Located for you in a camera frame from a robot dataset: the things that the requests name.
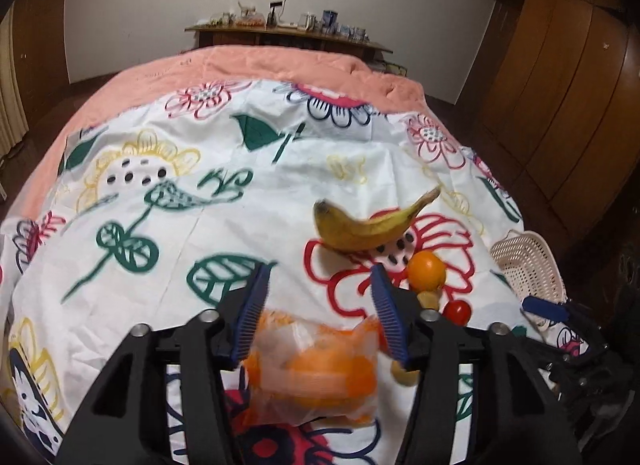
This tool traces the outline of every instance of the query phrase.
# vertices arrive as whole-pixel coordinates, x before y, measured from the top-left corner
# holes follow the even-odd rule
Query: bag of oranges
[[[244,424],[301,425],[345,416],[370,423],[377,406],[378,322],[353,330],[265,311],[244,368],[251,399]]]

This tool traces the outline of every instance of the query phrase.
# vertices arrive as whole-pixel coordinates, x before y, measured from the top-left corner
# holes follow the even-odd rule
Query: yellow flower pattern
[[[9,346],[8,333],[4,333],[4,348]],[[9,352],[2,355],[3,362],[0,364],[0,400],[2,405],[14,419],[17,425],[20,425],[20,403],[18,403],[18,395],[15,392],[14,380],[11,378],[11,363],[9,362]]]
[[[364,172],[366,162],[365,156],[359,156],[353,162],[346,156],[329,155],[326,157],[326,164],[338,180],[355,182],[359,185],[367,183],[367,175]]]
[[[117,185],[132,183],[135,169],[144,175],[138,180],[146,186],[155,177],[151,169],[156,171],[159,179],[172,178],[189,174],[199,161],[198,150],[179,151],[173,142],[158,140],[155,131],[142,130],[136,140],[125,142],[120,150],[105,151],[97,156],[84,179],[84,190],[78,197],[76,212],[82,212],[99,198],[112,194]],[[120,173],[125,174],[118,179],[116,175]]]
[[[435,172],[431,171],[429,166],[423,165],[422,172],[425,176],[438,182],[438,187],[440,187],[440,197],[443,199],[444,203],[446,203],[455,212],[462,214],[462,216],[471,223],[473,228],[478,231],[478,234],[482,236],[484,234],[484,223],[471,213],[471,204],[469,203],[469,199],[461,192],[449,190],[449,188],[444,185],[444,182],[440,177]]]
[[[20,324],[15,323],[9,333],[9,351],[16,349],[27,366],[47,403],[51,418],[58,423],[65,412],[61,405],[62,392],[56,367],[47,349],[38,351],[33,322],[24,317]]]

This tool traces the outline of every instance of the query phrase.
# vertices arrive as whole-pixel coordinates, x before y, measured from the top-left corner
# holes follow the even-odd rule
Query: wooden wardrobe
[[[612,268],[624,236],[606,233],[640,203],[638,185],[621,193],[640,156],[640,34],[620,0],[498,0],[456,108],[569,281]]]

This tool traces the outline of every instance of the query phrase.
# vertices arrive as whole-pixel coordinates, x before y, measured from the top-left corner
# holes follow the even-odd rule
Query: floral bedsheet
[[[438,185],[441,197],[392,243],[340,255],[317,238],[317,200],[372,217]],[[403,285],[412,254],[431,249],[447,265],[443,303],[468,301],[471,326],[531,331],[487,249],[514,228],[516,204],[433,117],[273,80],[182,89],[69,136],[41,219],[2,224],[0,318],[12,327],[0,394],[51,461],[134,324],[185,323],[242,286],[258,261],[274,264],[267,307],[353,327],[374,313],[371,266]],[[415,391],[394,382],[386,356],[378,366],[378,417],[357,429],[322,420],[245,428],[246,377],[225,374],[247,463],[392,463]],[[172,452],[186,463],[178,367],[167,381]],[[471,389],[463,366],[452,463],[466,454]]]

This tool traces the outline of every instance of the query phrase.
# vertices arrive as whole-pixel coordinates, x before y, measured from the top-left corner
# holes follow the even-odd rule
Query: red tomato
[[[453,324],[466,326],[466,323],[471,319],[471,307],[468,302],[456,299],[455,301],[447,302],[442,314]]]

